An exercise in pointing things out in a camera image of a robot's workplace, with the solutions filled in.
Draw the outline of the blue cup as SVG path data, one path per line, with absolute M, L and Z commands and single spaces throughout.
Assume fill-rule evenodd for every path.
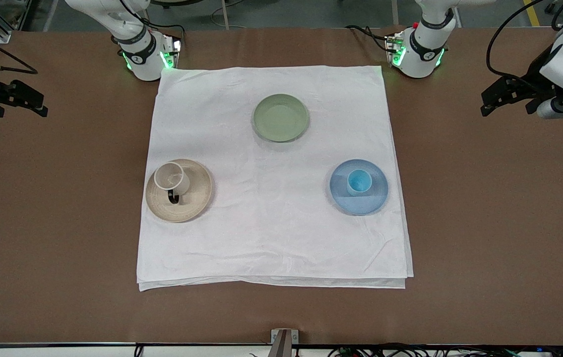
M 346 178 L 347 192 L 350 196 L 362 196 L 366 194 L 374 183 L 371 174 L 363 169 L 349 172 Z

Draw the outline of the white mug with black handle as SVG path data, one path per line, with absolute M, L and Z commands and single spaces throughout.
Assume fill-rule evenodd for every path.
M 184 168 L 176 162 L 169 161 L 159 167 L 153 174 L 155 185 L 167 192 L 168 201 L 172 205 L 179 204 L 180 197 L 188 192 L 190 179 Z

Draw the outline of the blue round plate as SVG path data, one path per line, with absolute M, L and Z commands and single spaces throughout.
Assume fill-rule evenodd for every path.
M 368 171 L 374 183 L 366 194 L 353 197 L 347 192 L 346 178 L 349 172 L 356 169 Z M 389 196 L 389 183 L 383 171 L 374 163 L 359 159 L 347 160 L 333 170 L 329 179 L 329 192 L 343 212 L 365 216 L 383 208 Z

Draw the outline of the beige grey round plate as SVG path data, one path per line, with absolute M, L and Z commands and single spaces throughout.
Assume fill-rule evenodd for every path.
M 209 205 L 213 196 L 212 176 L 209 170 L 197 161 L 186 159 L 171 161 L 179 163 L 188 175 L 190 179 L 188 192 L 180 197 L 179 204 L 172 205 L 168 201 L 167 192 L 159 189 L 153 181 L 157 167 L 146 180 L 145 201 L 148 210 L 157 218 L 172 223 L 187 222 L 195 219 Z

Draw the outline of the green round plate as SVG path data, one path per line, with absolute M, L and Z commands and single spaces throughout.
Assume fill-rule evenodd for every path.
M 297 140 L 310 125 L 310 113 L 297 97 L 277 93 L 259 101 L 252 112 L 252 128 L 270 142 L 284 143 Z

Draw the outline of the white table cloth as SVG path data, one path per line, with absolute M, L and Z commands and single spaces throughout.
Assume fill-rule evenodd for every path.
M 289 94 L 310 113 L 297 140 L 260 138 L 252 112 Z M 403 289 L 414 276 L 385 81 L 379 66 L 165 68 L 153 110 L 145 172 L 194 160 L 213 180 L 195 219 L 172 223 L 143 195 L 141 291 L 220 282 L 291 287 Z M 329 179 L 367 160 L 389 183 L 381 210 L 343 212 Z

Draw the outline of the grey metal table edge bracket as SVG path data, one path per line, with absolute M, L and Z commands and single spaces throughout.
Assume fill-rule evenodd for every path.
M 299 357 L 299 330 L 279 328 L 270 332 L 271 348 L 267 357 Z

